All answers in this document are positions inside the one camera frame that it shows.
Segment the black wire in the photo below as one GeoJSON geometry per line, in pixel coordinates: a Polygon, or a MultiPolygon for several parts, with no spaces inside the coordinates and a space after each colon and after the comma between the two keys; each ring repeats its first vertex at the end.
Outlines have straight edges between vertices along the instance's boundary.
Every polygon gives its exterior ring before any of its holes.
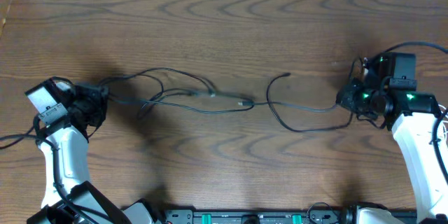
{"type": "Polygon", "coordinates": [[[295,105],[295,104],[289,104],[289,103],[282,102],[282,101],[270,101],[270,102],[267,102],[267,101],[266,102],[242,101],[239,104],[241,106],[250,106],[250,105],[262,106],[262,105],[268,105],[268,104],[276,104],[276,105],[287,106],[287,107],[293,108],[293,109],[300,109],[300,110],[310,111],[310,112],[315,112],[315,113],[330,112],[337,108],[337,104],[331,106],[330,108],[311,108],[311,107],[307,107],[307,106],[299,106],[299,105],[295,105]]]}
{"type": "Polygon", "coordinates": [[[403,46],[428,46],[431,48],[441,50],[442,52],[448,54],[448,49],[444,48],[443,46],[437,45],[434,43],[425,42],[425,41],[408,41],[408,42],[404,42],[404,43],[399,43],[398,45],[394,45],[391,48],[385,50],[384,53],[390,52],[392,50],[398,49],[403,46]]]}
{"type": "MultiPolygon", "coordinates": [[[[244,97],[234,97],[234,98],[250,100],[250,99],[244,98],[244,97]]],[[[202,110],[202,109],[198,109],[198,108],[194,108],[194,107],[186,106],[186,105],[182,105],[182,104],[174,104],[174,103],[163,102],[163,101],[151,101],[150,99],[118,97],[118,96],[114,95],[113,93],[109,94],[109,99],[111,101],[117,102],[119,104],[126,104],[126,105],[145,104],[145,103],[148,103],[148,104],[161,104],[161,105],[167,105],[167,106],[175,106],[175,107],[188,109],[188,110],[191,110],[191,111],[194,111],[194,112],[205,113],[205,114],[221,114],[221,113],[243,112],[243,111],[249,111],[249,110],[253,109],[253,107],[254,107],[254,105],[252,105],[252,106],[250,106],[248,108],[226,109],[226,110],[220,110],[220,111],[206,111],[206,110],[202,110]]]]}
{"type": "Polygon", "coordinates": [[[443,119],[445,118],[447,113],[448,113],[448,109],[445,110],[442,113],[442,115],[439,118],[437,118],[437,120],[435,121],[434,128],[433,128],[433,139],[432,139],[431,143],[434,145],[434,152],[435,152],[435,156],[437,158],[437,162],[439,163],[440,170],[442,170],[442,174],[443,174],[443,176],[445,178],[445,181],[448,184],[448,171],[447,171],[447,168],[445,167],[445,165],[443,163],[442,155],[440,154],[440,149],[439,149],[439,142],[440,142],[440,140],[437,138],[439,125],[443,121],[443,119]]]}
{"type": "Polygon", "coordinates": [[[316,222],[314,222],[313,220],[311,220],[311,218],[309,217],[309,212],[311,211],[311,209],[313,209],[313,207],[315,207],[315,206],[318,205],[318,204],[324,204],[324,205],[326,205],[326,206],[333,212],[333,214],[336,216],[337,221],[335,221],[334,223],[331,223],[331,224],[336,224],[336,223],[338,223],[338,222],[340,221],[340,215],[337,214],[337,213],[335,212],[335,210],[333,210],[333,208],[332,208],[329,204],[327,204],[327,203],[325,203],[325,202],[316,202],[316,203],[312,204],[312,205],[308,208],[307,216],[306,216],[306,217],[307,217],[307,219],[308,219],[309,222],[316,223],[316,222]]]}
{"type": "Polygon", "coordinates": [[[167,68],[167,67],[155,67],[155,68],[143,70],[143,71],[141,71],[139,73],[134,73],[134,74],[131,74],[131,75],[128,75],[128,76],[108,77],[108,78],[105,78],[105,79],[101,80],[99,82],[99,85],[109,84],[109,83],[111,83],[113,81],[129,80],[129,79],[135,78],[137,76],[142,76],[145,73],[150,72],[150,71],[173,71],[173,72],[178,73],[178,74],[183,74],[183,75],[189,76],[191,78],[194,78],[194,79],[200,81],[202,84],[204,84],[205,87],[207,88],[207,90],[209,91],[209,95],[214,96],[215,93],[216,93],[215,90],[213,89],[213,85],[208,84],[208,83],[211,83],[210,80],[207,80],[206,78],[201,78],[201,77],[196,76],[196,75],[191,74],[191,73],[187,73],[187,72],[179,71],[179,70],[175,70],[175,69],[170,69],[170,68],[167,68]]]}
{"type": "Polygon", "coordinates": [[[384,122],[380,126],[378,126],[374,122],[374,120],[372,120],[372,119],[360,119],[360,116],[362,116],[362,115],[356,115],[356,119],[358,119],[358,121],[360,121],[360,122],[369,122],[371,125],[373,125],[373,127],[377,128],[378,130],[382,130],[386,126],[386,120],[384,120],[384,122]]]}
{"type": "MultiPolygon", "coordinates": [[[[167,91],[172,91],[172,90],[180,90],[180,88],[173,88],[173,89],[171,89],[171,90],[167,90],[167,91]]],[[[163,97],[157,99],[157,102],[161,102],[161,101],[163,101],[164,99],[166,99],[166,98],[168,98],[168,97],[179,96],[179,95],[192,96],[192,95],[194,95],[194,94],[191,93],[191,92],[177,92],[177,93],[174,93],[174,94],[166,94],[166,95],[164,95],[163,97]]],[[[150,104],[150,103],[148,103],[148,102],[146,102],[145,104],[143,104],[143,105],[141,106],[141,108],[139,109],[139,111],[137,112],[137,120],[141,120],[141,119],[143,119],[144,117],[146,117],[146,116],[153,110],[153,108],[154,108],[156,105],[157,105],[157,104],[150,104]]]]}
{"type": "MultiPolygon", "coordinates": [[[[29,133],[31,133],[34,130],[34,126],[31,126],[30,129],[28,129],[27,132],[25,132],[25,135],[28,135],[29,133]]],[[[24,137],[19,137],[18,139],[16,139],[14,142],[12,143],[8,143],[5,146],[0,146],[0,150],[4,150],[6,148],[9,148],[11,146],[14,146],[15,144],[20,143],[23,139],[25,139],[24,137]]]]}
{"type": "Polygon", "coordinates": [[[91,213],[91,214],[94,214],[94,215],[96,215],[96,216],[98,216],[98,217],[101,217],[101,218],[103,218],[104,220],[107,220],[107,221],[110,221],[110,222],[112,222],[112,220],[109,218],[109,216],[107,216],[107,214],[105,214],[105,213],[101,213],[101,212],[99,212],[99,211],[97,211],[97,210],[94,210],[94,209],[90,209],[90,208],[87,208],[87,207],[85,207],[85,206],[80,206],[80,205],[76,205],[81,211],[86,211],[86,212],[88,212],[88,213],[91,213]]]}
{"type": "Polygon", "coordinates": [[[316,129],[293,129],[292,127],[289,127],[281,118],[280,115],[277,113],[277,111],[275,110],[273,104],[271,104],[270,98],[269,98],[269,90],[272,86],[272,84],[274,83],[274,81],[276,81],[279,78],[283,78],[283,77],[287,77],[290,76],[291,73],[284,73],[281,74],[280,76],[277,76],[275,78],[273,78],[271,80],[271,82],[269,83],[269,85],[267,86],[266,89],[266,102],[267,105],[269,106],[269,108],[271,109],[272,114],[274,115],[274,117],[277,119],[277,121],[279,121],[279,123],[281,124],[281,126],[285,127],[287,130],[290,130],[292,132],[315,132],[315,131],[329,131],[329,130],[338,130],[338,129],[343,129],[345,127],[348,127],[351,123],[351,120],[353,119],[353,113],[350,113],[350,117],[349,117],[349,121],[343,125],[336,125],[336,126],[331,126],[331,127],[323,127],[323,128],[316,128],[316,129]]]}
{"type": "Polygon", "coordinates": [[[30,135],[30,134],[14,134],[14,135],[9,135],[9,136],[3,136],[0,137],[0,141],[4,141],[7,139],[16,139],[16,138],[32,138],[35,139],[38,142],[43,142],[45,144],[48,144],[51,147],[51,151],[52,151],[52,157],[53,157],[53,186],[56,188],[57,194],[61,197],[62,201],[76,214],[78,214],[80,217],[84,218],[87,221],[90,221],[91,223],[94,224],[98,224],[98,222],[96,220],[94,220],[92,217],[88,216],[87,214],[85,214],[84,212],[82,212],[78,206],[76,206],[73,202],[71,202],[70,200],[67,199],[67,197],[64,195],[64,193],[62,192],[61,188],[62,185],[60,184],[60,174],[59,174],[59,155],[57,154],[58,152],[58,148],[54,145],[54,143],[52,143],[51,141],[44,139],[42,137],[39,136],[34,136],[34,135],[30,135]]]}

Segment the black cable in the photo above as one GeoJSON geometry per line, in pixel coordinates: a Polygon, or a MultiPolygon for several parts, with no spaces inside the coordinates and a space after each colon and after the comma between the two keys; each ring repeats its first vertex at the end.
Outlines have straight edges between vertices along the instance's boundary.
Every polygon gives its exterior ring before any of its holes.
{"type": "Polygon", "coordinates": [[[373,127],[377,128],[378,130],[382,130],[382,129],[384,129],[385,126],[386,126],[386,120],[384,120],[384,122],[383,122],[380,126],[378,126],[378,125],[374,122],[374,120],[372,120],[372,119],[360,119],[360,116],[362,116],[362,115],[356,115],[356,119],[358,119],[358,121],[360,121],[360,122],[368,122],[368,123],[370,123],[371,125],[373,125],[373,127]]]}
{"type": "Polygon", "coordinates": [[[331,126],[331,127],[323,127],[323,128],[316,128],[316,129],[293,129],[292,127],[289,127],[281,118],[280,115],[277,113],[277,111],[275,110],[272,101],[270,101],[269,98],[269,91],[270,88],[272,86],[272,84],[274,83],[274,81],[276,81],[279,78],[283,78],[283,77],[287,77],[290,76],[291,73],[284,73],[281,74],[280,76],[277,76],[275,78],[273,78],[271,80],[271,82],[269,83],[269,85],[267,86],[266,89],[266,102],[267,105],[269,106],[269,108],[271,109],[272,114],[274,115],[274,117],[277,119],[277,121],[279,121],[279,123],[281,124],[281,126],[285,127],[287,130],[290,130],[292,132],[315,132],[315,131],[329,131],[329,130],[338,130],[338,129],[343,129],[345,127],[348,127],[351,123],[351,120],[353,119],[353,113],[350,113],[350,117],[349,117],[349,121],[343,125],[336,125],[336,126],[331,126]]]}
{"type": "MultiPolygon", "coordinates": [[[[191,92],[177,92],[177,93],[174,93],[174,94],[166,94],[166,95],[164,95],[163,97],[157,99],[157,102],[161,102],[161,101],[163,101],[164,99],[166,99],[166,98],[168,98],[168,97],[179,96],[179,95],[192,96],[192,95],[194,95],[194,94],[191,93],[191,92]]],[[[141,120],[141,119],[143,119],[144,117],[146,117],[146,116],[153,110],[153,108],[154,108],[156,105],[157,105],[157,104],[150,104],[150,103],[148,103],[148,102],[146,102],[145,104],[143,104],[143,105],[141,106],[141,108],[139,109],[139,111],[137,112],[137,120],[141,120]]]]}
{"type": "MultiPolygon", "coordinates": [[[[250,100],[244,97],[235,97],[235,98],[239,98],[239,99],[245,99],[245,100],[250,100]]],[[[249,111],[251,109],[253,109],[254,106],[250,106],[248,108],[236,108],[236,109],[226,109],[226,110],[220,110],[220,111],[205,111],[202,109],[198,109],[198,108],[194,108],[191,106],[186,106],[186,105],[182,105],[182,104],[174,104],[174,103],[169,103],[169,102],[163,102],[163,101],[151,101],[150,99],[136,99],[136,98],[129,98],[129,97],[118,97],[116,95],[114,95],[113,93],[109,94],[109,99],[113,102],[117,102],[119,104],[126,104],[126,105],[130,105],[130,104],[161,104],[161,105],[168,105],[168,106],[175,106],[175,107],[179,107],[179,108],[183,108],[183,109],[188,109],[194,112],[198,112],[198,113],[205,113],[205,114],[220,114],[220,113],[233,113],[233,112],[243,112],[243,111],[249,111]]]]}
{"type": "Polygon", "coordinates": [[[333,212],[333,214],[336,216],[337,221],[335,221],[334,223],[331,223],[331,224],[336,224],[336,223],[338,223],[338,222],[340,221],[340,215],[339,215],[339,214],[336,214],[335,210],[333,210],[333,208],[332,208],[329,204],[327,204],[327,203],[325,203],[325,202],[316,202],[316,203],[312,204],[312,205],[308,208],[307,216],[306,216],[306,217],[307,217],[307,219],[308,219],[309,222],[316,223],[316,222],[314,222],[313,220],[311,220],[311,218],[309,217],[309,212],[311,211],[311,209],[313,209],[313,208],[314,208],[316,205],[318,205],[318,204],[324,204],[324,205],[326,205],[326,206],[333,212]]]}
{"type": "Polygon", "coordinates": [[[109,218],[109,216],[107,216],[107,214],[105,214],[105,213],[98,212],[97,210],[90,209],[90,208],[87,208],[87,207],[85,207],[85,206],[80,206],[80,205],[76,205],[76,206],[77,206],[81,211],[86,211],[86,212],[88,212],[88,213],[91,213],[91,214],[94,214],[94,215],[96,215],[96,216],[98,216],[98,217],[101,217],[101,218],[103,218],[104,220],[107,220],[107,221],[112,222],[112,220],[109,218]]]}
{"type": "Polygon", "coordinates": [[[448,184],[448,171],[443,163],[442,155],[440,154],[440,149],[439,149],[440,139],[437,138],[437,133],[438,133],[440,123],[443,121],[443,119],[445,118],[447,113],[448,113],[448,109],[445,110],[442,113],[442,115],[439,118],[437,118],[437,120],[435,121],[434,128],[433,128],[433,139],[432,139],[431,143],[434,146],[434,152],[435,152],[435,156],[437,158],[437,162],[439,163],[440,170],[442,170],[442,174],[445,177],[445,181],[448,184]]]}
{"type": "Polygon", "coordinates": [[[311,107],[307,107],[307,106],[289,104],[289,103],[282,102],[282,101],[270,101],[270,102],[267,102],[267,101],[266,102],[241,101],[241,102],[239,102],[239,105],[241,105],[241,106],[251,106],[251,105],[262,106],[262,105],[268,105],[268,104],[282,105],[282,106],[287,106],[287,107],[293,108],[293,109],[300,109],[300,110],[315,112],[315,113],[330,112],[337,108],[337,104],[331,106],[330,108],[311,108],[311,107]]]}
{"type": "Polygon", "coordinates": [[[387,53],[390,52],[392,50],[401,48],[403,46],[428,46],[437,50],[441,50],[442,52],[448,54],[448,49],[444,48],[441,45],[437,45],[434,43],[429,43],[429,42],[425,42],[425,41],[408,41],[408,42],[404,42],[404,43],[399,43],[398,45],[394,45],[391,48],[385,50],[383,53],[387,53]]]}
{"type": "MultiPolygon", "coordinates": [[[[31,133],[34,130],[34,126],[31,126],[30,129],[28,129],[28,131],[25,132],[25,135],[28,135],[29,133],[31,133]]],[[[14,146],[15,144],[20,143],[23,139],[25,139],[24,137],[19,137],[18,139],[16,139],[14,142],[12,143],[8,143],[5,146],[0,146],[0,150],[4,150],[6,148],[9,148],[11,146],[14,146]]]]}
{"type": "Polygon", "coordinates": [[[150,72],[150,71],[173,71],[173,72],[178,73],[178,74],[183,74],[185,76],[194,78],[194,79],[200,81],[202,84],[204,84],[205,87],[207,88],[207,90],[209,91],[209,95],[210,96],[214,96],[215,93],[216,93],[214,88],[213,88],[213,85],[208,84],[208,83],[211,83],[210,80],[207,80],[205,78],[201,78],[201,77],[196,76],[196,75],[191,74],[191,73],[187,73],[187,72],[179,71],[179,70],[175,70],[175,69],[170,69],[170,68],[167,68],[167,67],[155,67],[155,68],[152,68],[152,69],[143,70],[143,71],[141,71],[139,73],[134,73],[134,74],[127,75],[127,76],[108,77],[108,78],[105,78],[105,79],[101,80],[99,82],[99,85],[106,85],[106,84],[109,84],[109,83],[111,83],[113,81],[129,80],[129,79],[135,78],[137,76],[143,76],[145,73],[150,72]]]}

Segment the black mount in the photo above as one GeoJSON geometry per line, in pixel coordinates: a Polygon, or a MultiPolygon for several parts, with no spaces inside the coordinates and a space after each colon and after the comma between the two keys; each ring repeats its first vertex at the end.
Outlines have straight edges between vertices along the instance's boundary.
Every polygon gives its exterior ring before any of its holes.
{"type": "Polygon", "coordinates": [[[25,92],[37,108],[38,118],[45,123],[36,131],[46,137],[65,127],[74,126],[88,140],[87,126],[98,129],[106,119],[109,88],[87,83],[73,84],[52,77],[25,92]]]}
{"type": "Polygon", "coordinates": [[[357,118],[376,120],[384,116],[381,126],[391,130],[397,118],[413,112],[441,111],[433,94],[417,92],[414,54],[385,52],[364,62],[363,80],[352,78],[337,94],[336,103],[355,113],[357,118]]]}

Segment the wood grain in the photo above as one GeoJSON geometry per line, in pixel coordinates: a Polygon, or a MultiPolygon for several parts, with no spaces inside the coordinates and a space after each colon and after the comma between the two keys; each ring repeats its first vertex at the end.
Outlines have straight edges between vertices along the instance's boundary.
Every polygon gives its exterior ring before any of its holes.
{"type": "MultiPolygon", "coordinates": [[[[24,132],[35,110],[23,92],[50,76],[95,82],[149,67],[210,78],[222,91],[262,101],[270,78],[289,71],[272,96],[325,107],[347,79],[354,57],[396,43],[448,46],[448,0],[14,0],[0,40],[0,133],[24,132]]],[[[448,100],[446,55],[418,54],[419,89],[448,100]]],[[[169,87],[195,86],[158,73],[169,87]]],[[[148,96],[156,83],[135,80],[116,92],[148,96]]],[[[222,99],[170,101],[232,108],[222,99]]],[[[92,182],[119,207],[141,197],[198,209],[303,209],[324,201],[378,202],[414,208],[403,157],[385,130],[355,122],[334,132],[294,134],[267,107],[202,115],[110,104],[90,142],[92,182]]],[[[341,123],[279,108],[294,127],[341,123]]],[[[44,160],[32,141],[0,152],[0,220],[22,223],[39,210],[44,160]]]]}

